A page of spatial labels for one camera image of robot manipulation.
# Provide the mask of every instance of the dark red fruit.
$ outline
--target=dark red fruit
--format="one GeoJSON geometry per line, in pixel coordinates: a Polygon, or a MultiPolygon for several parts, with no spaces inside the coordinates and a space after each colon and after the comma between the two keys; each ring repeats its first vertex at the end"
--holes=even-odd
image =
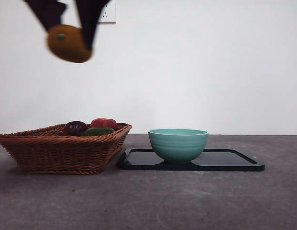
{"type": "Polygon", "coordinates": [[[87,125],[82,121],[71,121],[63,128],[63,134],[66,136],[81,136],[88,129],[87,125]]]}

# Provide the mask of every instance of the mango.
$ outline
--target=mango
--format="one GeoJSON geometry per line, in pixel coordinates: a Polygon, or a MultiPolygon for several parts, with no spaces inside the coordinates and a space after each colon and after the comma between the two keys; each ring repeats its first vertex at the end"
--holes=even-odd
{"type": "Polygon", "coordinates": [[[115,130],[109,127],[92,127],[83,132],[81,137],[101,136],[113,132],[115,132],[115,130]]]}

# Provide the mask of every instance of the white wall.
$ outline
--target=white wall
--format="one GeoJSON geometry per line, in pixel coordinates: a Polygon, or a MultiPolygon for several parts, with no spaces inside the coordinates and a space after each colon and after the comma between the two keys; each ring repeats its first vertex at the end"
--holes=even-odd
{"type": "Polygon", "coordinates": [[[117,0],[83,64],[45,38],[23,1],[0,0],[0,133],[109,117],[133,134],[297,134],[297,0],[117,0]]]}

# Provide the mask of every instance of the tray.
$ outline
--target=tray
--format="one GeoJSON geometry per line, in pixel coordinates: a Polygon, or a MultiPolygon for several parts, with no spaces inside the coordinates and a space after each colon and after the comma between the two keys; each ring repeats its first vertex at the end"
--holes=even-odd
{"type": "Polygon", "coordinates": [[[264,163],[234,149],[205,149],[196,159],[186,164],[171,164],[158,157],[153,149],[127,149],[118,161],[126,170],[180,171],[262,171],[264,163]]]}

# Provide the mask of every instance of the bowl rim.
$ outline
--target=bowl rim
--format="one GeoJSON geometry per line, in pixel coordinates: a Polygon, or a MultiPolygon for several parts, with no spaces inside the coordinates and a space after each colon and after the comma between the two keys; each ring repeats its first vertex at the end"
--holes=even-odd
{"type": "Polygon", "coordinates": [[[158,135],[165,135],[165,136],[202,136],[202,135],[208,135],[209,133],[205,130],[200,129],[191,129],[191,128],[157,128],[152,129],[148,131],[148,134],[158,134],[158,135]],[[165,134],[165,133],[158,133],[158,130],[191,130],[191,131],[200,131],[203,133],[198,134],[165,134]]]}

